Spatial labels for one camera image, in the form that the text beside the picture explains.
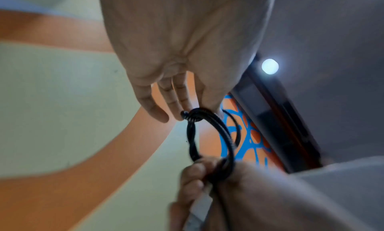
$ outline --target light fixture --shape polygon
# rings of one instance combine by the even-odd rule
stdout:
[[[274,74],[279,70],[279,64],[275,60],[269,58],[263,62],[261,69],[263,69],[266,74]]]

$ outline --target gray ceiling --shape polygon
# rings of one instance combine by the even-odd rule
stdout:
[[[384,155],[384,0],[276,0],[259,52],[324,153]]]

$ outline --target hand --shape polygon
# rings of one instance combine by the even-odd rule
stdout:
[[[135,95],[154,118],[157,82],[177,120],[191,110],[186,71],[200,107],[216,113],[256,54],[274,0],[100,0],[112,46]]]
[[[181,231],[191,203],[201,194],[204,178],[217,159],[204,158],[184,169],[177,201],[170,205],[170,231]],[[328,199],[292,175],[237,162],[218,186],[234,231],[368,230]],[[214,197],[205,231],[227,231],[222,207]]]

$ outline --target black cable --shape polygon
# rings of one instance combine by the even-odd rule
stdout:
[[[227,225],[227,230],[231,231],[232,226],[231,226],[230,218],[228,215],[228,210],[224,204],[224,200],[220,195],[220,192],[218,191],[217,183],[228,178],[234,169],[234,166],[235,166],[234,150],[240,144],[241,133],[240,133],[240,126],[235,120],[235,118],[226,110],[223,110],[223,112],[227,114],[235,123],[236,133],[237,133],[235,143],[233,143],[232,141],[231,134],[227,126],[220,119],[220,117],[218,117],[212,111],[204,108],[195,108],[190,112],[181,112],[181,116],[183,117],[183,119],[188,121],[187,139],[189,142],[189,155],[193,162],[195,162],[196,160],[202,157],[197,151],[196,144],[195,144],[195,135],[196,135],[195,123],[196,122],[201,121],[203,119],[209,122],[214,128],[216,128],[216,130],[219,132],[219,134],[223,138],[225,144],[227,145],[228,155],[222,159],[222,161],[219,163],[215,171],[207,177],[207,180],[212,184],[213,186],[212,190],[216,194],[217,199],[220,205],[222,206],[224,220]]]

